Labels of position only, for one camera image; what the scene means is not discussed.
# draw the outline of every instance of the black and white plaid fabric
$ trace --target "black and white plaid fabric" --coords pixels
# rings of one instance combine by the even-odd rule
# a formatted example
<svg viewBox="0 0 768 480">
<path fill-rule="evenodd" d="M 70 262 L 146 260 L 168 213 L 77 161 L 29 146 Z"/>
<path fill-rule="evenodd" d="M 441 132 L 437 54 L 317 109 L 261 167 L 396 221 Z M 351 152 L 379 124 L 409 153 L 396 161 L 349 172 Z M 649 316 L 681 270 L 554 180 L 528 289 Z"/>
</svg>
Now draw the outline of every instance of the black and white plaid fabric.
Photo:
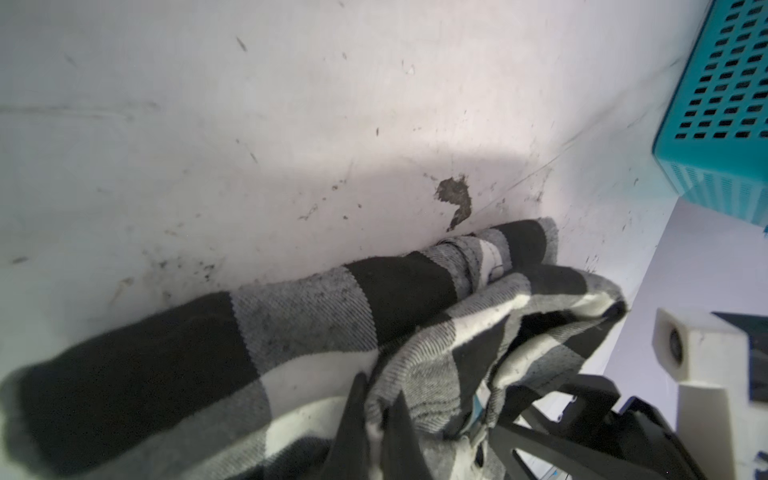
<svg viewBox="0 0 768 480">
<path fill-rule="evenodd" d="M 554 265 L 556 236 L 549 219 L 507 223 L 88 340 L 4 381 L 8 457 L 44 478 L 298 478 L 365 372 L 372 477 L 402 392 L 435 479 L 501 479 L 483 433 L 505 401 L 567 382 L 626 310 L 613 283 Z"/>
</svg>

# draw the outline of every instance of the teal plastic basket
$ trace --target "teal plastic basket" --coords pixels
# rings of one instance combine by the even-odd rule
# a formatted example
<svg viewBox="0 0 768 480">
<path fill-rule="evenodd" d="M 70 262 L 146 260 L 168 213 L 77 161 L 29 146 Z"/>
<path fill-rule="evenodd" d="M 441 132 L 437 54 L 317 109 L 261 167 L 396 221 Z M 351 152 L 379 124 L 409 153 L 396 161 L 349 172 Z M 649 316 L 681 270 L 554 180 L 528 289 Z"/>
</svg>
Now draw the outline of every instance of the teal plastic basket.
<svg viewBox="0 0 768 480">
<path fill-rule="evenodd" d="M 654 145 L 695 204 L 768 223 L 768 0 L 714 0 Z"/>
</svg>

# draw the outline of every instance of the dark stain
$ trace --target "dark stain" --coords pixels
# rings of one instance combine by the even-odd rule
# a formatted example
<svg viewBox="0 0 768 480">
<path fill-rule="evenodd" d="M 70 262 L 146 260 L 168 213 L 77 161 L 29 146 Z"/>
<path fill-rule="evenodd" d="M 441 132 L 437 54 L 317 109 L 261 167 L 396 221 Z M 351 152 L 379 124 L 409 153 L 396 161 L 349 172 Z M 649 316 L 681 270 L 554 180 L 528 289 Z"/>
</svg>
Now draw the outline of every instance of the dark stain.
<svg viewBox="0 0 768 480">
<path fill-rule="evenodd" d="M 112 299 L 109 301 L 109 305 L 112 306 L 118 297 L 123 293 L 123 290 L 134 284 L 134 278 L 132 276 L 126 277 L 118 282 L 118 288 L 115 289 Z"/>
<path fill-rule="evenodd" d="M 466 180 L 464 175 L 461 175 L 458 179 L 446 178 L 440 182 L 435 191 L 435 198 L 441 202 L 458 205 L 458 209 L 456 209 L 451 219 L 451 225 L 446 232 L 453 230 L 456 228 L 456 225 L 459 225 L 472 215 L 472 198 L 469 197 L 469 188 L 467 187 Z"/>
<path fill-rule="evenodd" d="M 312 205 L 312 208 L 310 208 L 310 211 L 306 213 L 306 215 L 302 215 L 299 217 L 299 220 L 309 220 L 312 214 L 317 212 L 317 204 Z"/>
</svg>

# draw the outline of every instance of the cloth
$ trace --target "cloth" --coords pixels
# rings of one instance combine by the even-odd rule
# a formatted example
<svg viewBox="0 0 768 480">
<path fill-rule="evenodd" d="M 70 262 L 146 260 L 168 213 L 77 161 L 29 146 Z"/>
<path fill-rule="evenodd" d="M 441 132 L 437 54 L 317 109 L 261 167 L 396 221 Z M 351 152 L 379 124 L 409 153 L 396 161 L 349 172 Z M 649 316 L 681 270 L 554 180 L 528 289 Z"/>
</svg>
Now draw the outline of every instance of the cloth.
<svg viewBox="0 0 768 480">
<path fill-rule="evenodd" d="M 49 478 L 300 478 L 364 372 L 372 477 L 402 392 L 435 479 L 500 480 L 484 432 L 505 401 L 567 382 L 626 312 L 556 254 L 554 222 L 524 220 L 202 296 L 9 376 L 8 456 Z"/>
</svg>

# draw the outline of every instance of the white floor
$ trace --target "white floor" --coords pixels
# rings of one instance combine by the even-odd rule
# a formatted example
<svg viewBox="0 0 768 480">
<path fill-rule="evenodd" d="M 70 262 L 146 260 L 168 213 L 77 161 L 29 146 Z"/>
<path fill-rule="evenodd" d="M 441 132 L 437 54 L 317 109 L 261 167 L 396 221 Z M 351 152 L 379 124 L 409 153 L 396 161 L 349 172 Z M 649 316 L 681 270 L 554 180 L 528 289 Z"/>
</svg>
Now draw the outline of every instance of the white floor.
<svg viewBox="0 0 768 480">
<path fill-rule="evenodd" d="M 202 293 L 541 215 L 561 263 L 633 299 L 706 7 L 0 3 L 0 376 Z M 461 176 L 446 233 L 435 189 Z"/>
</svg>

